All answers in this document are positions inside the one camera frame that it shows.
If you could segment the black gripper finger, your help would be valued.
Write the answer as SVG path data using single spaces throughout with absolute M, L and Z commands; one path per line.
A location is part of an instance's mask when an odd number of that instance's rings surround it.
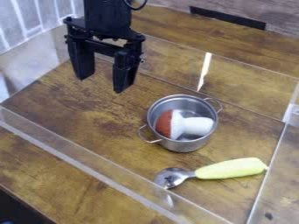
M 95 51 L 87 41 L 67 39 L 68 53 L 76 77 L 83 81 L 95 73 Z
M 114 64 L 114 91 L 118 94 L 134 85 L 139 64 L 140 57 L 135 56 L 130 51 L 120 50 L 116 53 Z

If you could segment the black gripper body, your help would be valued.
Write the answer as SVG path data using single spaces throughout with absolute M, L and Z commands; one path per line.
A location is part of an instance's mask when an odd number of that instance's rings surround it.
M 130 52 L 136 58 L 142 55 L 146 36 L 131 29 L 134 7 L 128 0 L 83 0 L 83 18 L 65 17 L 65 43 L 69 56 L 83 53 L 100 53 L 114 57 L 118 52 Z

